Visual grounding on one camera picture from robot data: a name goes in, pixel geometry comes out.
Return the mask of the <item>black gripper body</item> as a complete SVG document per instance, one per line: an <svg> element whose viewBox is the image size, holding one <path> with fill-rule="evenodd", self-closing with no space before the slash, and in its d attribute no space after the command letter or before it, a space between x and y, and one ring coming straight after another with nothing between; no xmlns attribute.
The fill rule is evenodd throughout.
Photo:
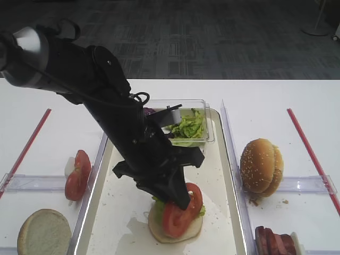
<svg viewBox="0 0 340 255"><path fill-rule="evenodd" d="M198 147L172 145L162 127L143 113L144 102L133 95L114 103L85 96L83 103L124 158L114 173L133 178L137 187L168 183L172 169L200 167L205 158Z"/></svg>

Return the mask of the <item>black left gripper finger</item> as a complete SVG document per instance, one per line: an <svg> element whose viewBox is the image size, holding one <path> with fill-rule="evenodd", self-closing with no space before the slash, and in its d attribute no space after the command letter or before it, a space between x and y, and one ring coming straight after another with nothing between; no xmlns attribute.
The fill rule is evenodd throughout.
<svg viewBox="0 0 340 255"><path fill-rule="evenodd" d="M172 200L171 189L168 183L138 183L138 189L153 195L162 202Z"/></svg>

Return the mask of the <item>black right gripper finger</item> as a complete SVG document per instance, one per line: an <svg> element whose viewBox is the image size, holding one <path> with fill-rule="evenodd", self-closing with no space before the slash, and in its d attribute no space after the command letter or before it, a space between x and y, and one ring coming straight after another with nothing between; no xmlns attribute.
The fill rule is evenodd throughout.
<svg viewBox="0 0 340 255"><path fill-rule="evenodd" d="M182 166L172 169L172 172L168 177L167 195L168 202L175 203L182 210L187 209L190 203L190 197L186 188Z"/></svg>

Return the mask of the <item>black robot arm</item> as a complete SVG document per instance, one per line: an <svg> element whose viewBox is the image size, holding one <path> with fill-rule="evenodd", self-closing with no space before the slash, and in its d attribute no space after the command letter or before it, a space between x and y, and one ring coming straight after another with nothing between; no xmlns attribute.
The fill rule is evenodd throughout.
<svg viewBox="0 0 340 255"><path fill-rule="evenodd" d="M61 38L61 27L1 32L1 74L13 86L52 91L83 104L123 160L113 171L137 188L186 209L185 166L200 167L198 147L174 146L163 128L178 123L179 106L146 114L146 92L132 93L118 59L103 46L81 47Z"/></svg>

